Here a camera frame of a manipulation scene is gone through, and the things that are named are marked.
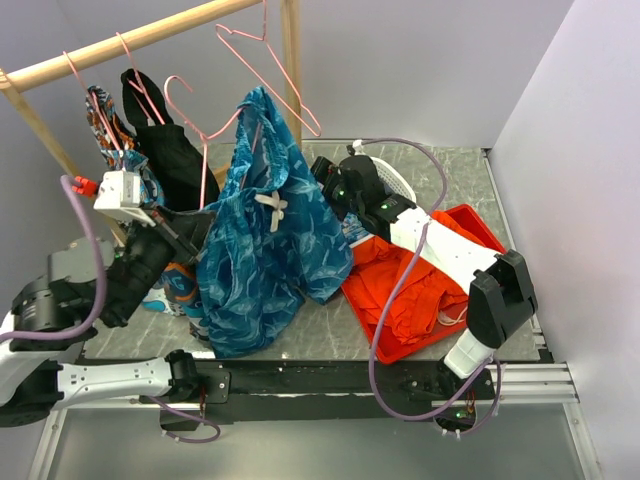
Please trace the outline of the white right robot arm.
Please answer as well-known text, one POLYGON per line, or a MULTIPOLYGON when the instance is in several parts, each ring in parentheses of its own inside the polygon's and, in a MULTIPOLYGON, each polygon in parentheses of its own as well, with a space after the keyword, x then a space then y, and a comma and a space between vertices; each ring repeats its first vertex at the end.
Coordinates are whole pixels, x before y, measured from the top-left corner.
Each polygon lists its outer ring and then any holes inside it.
POLYGON ((366 155, 350 156, 340 164, 319 157, 311 168, 340 218, 356 216, 374 244, 408 259, 377 317, 371 358, 384 363, 394 358, 378 351, 384 328, 404 342, 420 342, 448 329, 438 321, 441 310, 464 303, 455 326, 462 334, 437 376, 445 396, 460 398, 495 351, 537 309, 526 262, 514 250, 499 252, 468 239, 442 224, 438 214, 428 214, 389 190, 378 164, 366 155))

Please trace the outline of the pink wire hanger front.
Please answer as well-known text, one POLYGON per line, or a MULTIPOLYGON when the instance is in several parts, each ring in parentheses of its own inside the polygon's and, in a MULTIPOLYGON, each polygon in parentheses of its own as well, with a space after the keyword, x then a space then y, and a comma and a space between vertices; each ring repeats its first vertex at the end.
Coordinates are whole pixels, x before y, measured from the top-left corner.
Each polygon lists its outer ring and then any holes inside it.
POLYGON ((206 171, 208 169, 208 150, 209 144, 212 140, 216 139, 222 133, 224 133, 231 124, 239 118, 239 115, 242 113, 244 108, 237 109, 234 114, 226 121, 226 123, 216 132, 206 135, 173 101, 170 94, 170 84, 174 81, 177 81, 184 88, 187 89, 189 93, 193 92, 192 87, 180 76, 171 75, 169 76, 163 85, 163 93, 166 103, 169 107, 183 120, 183 122, 190 127, 199 137, 201 146, 202 146, 202 166, 201 166, 201 184, 200 184, 200 197, 199 197, 199 209, 202 210, 205 207, 206 200, 206 186, 207 186, 207 174, 206 171))

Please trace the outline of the blue shark print shorts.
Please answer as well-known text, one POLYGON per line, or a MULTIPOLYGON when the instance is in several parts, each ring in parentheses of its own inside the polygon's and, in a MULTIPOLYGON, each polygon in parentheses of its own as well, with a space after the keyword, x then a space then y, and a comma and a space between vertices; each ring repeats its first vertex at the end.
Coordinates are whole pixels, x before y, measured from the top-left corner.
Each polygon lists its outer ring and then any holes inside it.
POLYGON ((271 345, 308 299, 326 303, 353 267, 341 222, 262 87, 240 105, 216 218, 196 267, 218 358, 271 345))

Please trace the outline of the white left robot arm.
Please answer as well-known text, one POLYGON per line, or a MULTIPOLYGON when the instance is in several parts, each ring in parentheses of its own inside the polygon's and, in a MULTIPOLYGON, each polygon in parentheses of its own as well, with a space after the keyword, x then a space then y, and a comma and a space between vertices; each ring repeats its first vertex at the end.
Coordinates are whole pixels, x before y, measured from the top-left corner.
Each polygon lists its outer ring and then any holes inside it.
POLYGON ((149 210, 153 225, 136 225, 123 250, 91 229, 51 254, 44 275, 14 298, 1 325, 1 425, 41 421, 58 409, 122 396, 193 398, 201 386, 193 356, 181 349, 138 363, 77 365, 63 361, 96 336, 96 320, 128 324, 143 297, 173 260, 201 259, 216 215, 149 210))

